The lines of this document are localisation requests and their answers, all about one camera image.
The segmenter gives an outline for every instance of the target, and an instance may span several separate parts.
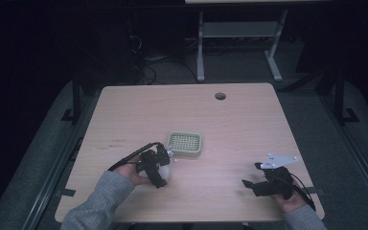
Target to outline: green basket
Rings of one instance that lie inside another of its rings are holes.
[[[172,131],[168,143],[174,156],[198,157],[201,154],[201,142],[199,133]]]

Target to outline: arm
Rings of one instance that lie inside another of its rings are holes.
[[[324,223],[304,199],[295,191],[285,200],[282,195],[272,195],[284,213],[286,222],[294,230],[326,230]]]
[[[107,229],[116,208],[135,185],[144,183],[150,183],[149,179],[139,176],[134,164],[123,165],[115,172],[104,172],[89,198],[65,216],[61,229]]]

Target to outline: black device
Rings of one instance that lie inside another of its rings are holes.
[[[156,151],[150,149],[153,146],[156,146]],[[144,147],[138,149],[129,156],[118,161],[108,170],[114,171],[115,169],[117,169],[120,166],[123,166],[124,164],[131,164],[132,162],[129,162],[129,160],[131,160],[133,157],[139,154],[140,154],[140,161],[134,163],[136,164],[136,171],[137,172],[145,171],[146,174],[148,175],[150,182],[157,189],[167,185],[167,181],[161,177],[158,170],[160,166],[166,166],[170,164],[170,156],[167,150],[164,148],[163,144],[158,142],[145,145]]]
[[[253,183],[247,180],[242,180],[241,182],[243,182],[244,187],[253,190],[253,193],[256,196],[272,196],[279,194],[283,195],[283,199],[289,199],[292,196],[292,192],[296,191],[309,204],[309,206],[315,210],[312,198],[307,196],[309,193],[305,194],[298,186],[292,184],[294,179],[291,177],[292,174],[286,167],[282,166],[276,169],[262,169],[261,165],[262,163],[255,163],[255,167],[264,172],[264,176],[267,181]]]

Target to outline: hole in table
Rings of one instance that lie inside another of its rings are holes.
[[[226,94],[219,92],[219,93],[215,94],[215,98],[220,100],[220,101],[225,100],[226,99]]]

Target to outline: white shelf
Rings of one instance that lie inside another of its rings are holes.
[[[204,22],[203,37],[274,36],[278,22]]]

